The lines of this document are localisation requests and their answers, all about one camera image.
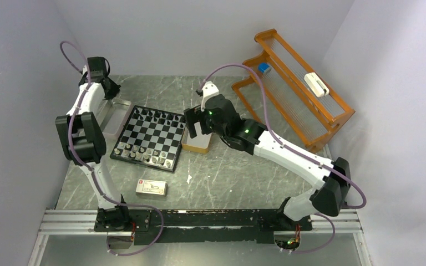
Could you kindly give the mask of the silver metal tin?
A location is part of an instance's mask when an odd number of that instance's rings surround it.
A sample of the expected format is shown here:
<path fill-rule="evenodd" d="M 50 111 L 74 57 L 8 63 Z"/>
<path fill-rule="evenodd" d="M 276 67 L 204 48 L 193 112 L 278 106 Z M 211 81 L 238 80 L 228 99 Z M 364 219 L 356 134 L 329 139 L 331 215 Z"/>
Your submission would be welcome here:
<path fill-rule="evenodd" d="M 117 98 L 101 102 L 96 119 L 106 140 L 116 140 L 120 136 L 133 107 L 131 101 Z"/>

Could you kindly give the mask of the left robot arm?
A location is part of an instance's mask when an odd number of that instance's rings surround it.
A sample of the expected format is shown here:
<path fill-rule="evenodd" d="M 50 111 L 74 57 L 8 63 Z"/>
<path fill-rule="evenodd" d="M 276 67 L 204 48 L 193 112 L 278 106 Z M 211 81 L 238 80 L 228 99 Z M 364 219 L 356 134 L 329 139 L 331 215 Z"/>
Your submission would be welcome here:
<path fill-rule="evenodd" d="M 95 231 L 116 232 L 132 226 L 131 214 L 115 187 L 106 163 L 107 143 L 96 113 L 104 100 L 120 92 L 109 77 L 110 65 L 103 57 L 89 57 L 78 84 L 72 108 L 55 120 L 65 157 L 86 175 L 98 201 Z"/>

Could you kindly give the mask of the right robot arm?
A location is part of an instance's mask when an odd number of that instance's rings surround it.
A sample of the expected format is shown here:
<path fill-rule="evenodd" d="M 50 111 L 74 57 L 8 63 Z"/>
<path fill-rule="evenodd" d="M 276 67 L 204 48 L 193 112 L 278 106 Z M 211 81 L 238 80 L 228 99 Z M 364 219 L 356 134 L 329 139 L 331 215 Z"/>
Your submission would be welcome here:
<path fill-rule="evenodd" d="M 344 207 L 350 183 L 340 175 L 349 173 L 349 164 L 343 158 L 332 161 L 312 154 L 272 134 L 266 125 L 241 118 L 232 102 L 223 95 L 184 110 L 189 135 L 197 136 L 195 124 L 202 134 L 217 134 L 231 149 L 270 160 L 297 174 L 311 185 L 311 189 L 282 202 L 277 223 L 291 229 L 308 215 L 321 213 L 337 217 Z"/>

